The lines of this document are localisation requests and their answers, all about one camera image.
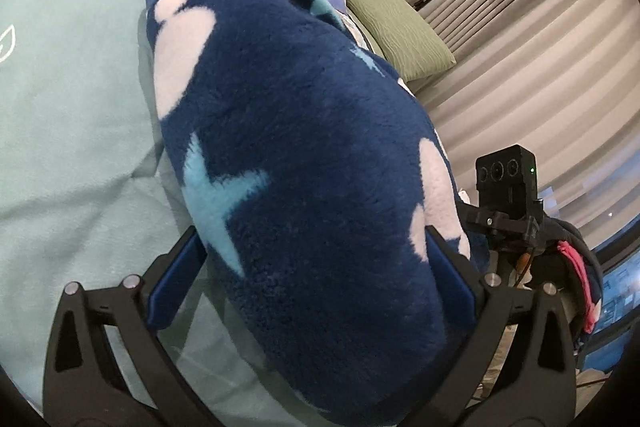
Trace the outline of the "navy fleece star-print garment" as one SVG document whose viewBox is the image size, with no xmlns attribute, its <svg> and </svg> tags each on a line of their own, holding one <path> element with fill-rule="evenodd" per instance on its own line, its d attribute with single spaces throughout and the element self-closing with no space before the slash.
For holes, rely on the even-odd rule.
<svg viewBox="0 0 640 427">
<path fill-rule="evenodd" d="M 215 277 L 270 365 L 342 426 L 398 423 L 474 329 L 483 270 L 450 162 L 326 0 L 145 0 L 165 150 Z"/>
</svg>

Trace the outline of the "light blue printed blanket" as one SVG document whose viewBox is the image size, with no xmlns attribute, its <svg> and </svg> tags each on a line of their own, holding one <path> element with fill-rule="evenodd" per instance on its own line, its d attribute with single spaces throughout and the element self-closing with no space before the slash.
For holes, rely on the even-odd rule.
<svg viewBox="0 0 640 427">
<path fill-rule="evenodd" d="M 145 0 L 1 0 L 1 364 L 36 409 L 63 288 L 117 285 L 189 226 Z"/>
</svg>

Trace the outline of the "near green cushion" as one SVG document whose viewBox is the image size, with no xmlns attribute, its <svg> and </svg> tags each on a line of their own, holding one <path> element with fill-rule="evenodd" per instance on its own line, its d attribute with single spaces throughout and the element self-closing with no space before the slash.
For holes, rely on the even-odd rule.
<svg viewBox="0 0 640 427">
<path fill-rule="evenodd" d="M 347 7 L 406 81 L 447 72 L 457 64 L 446 43 L 406 0 L 347 0 Z"/>
</svg>

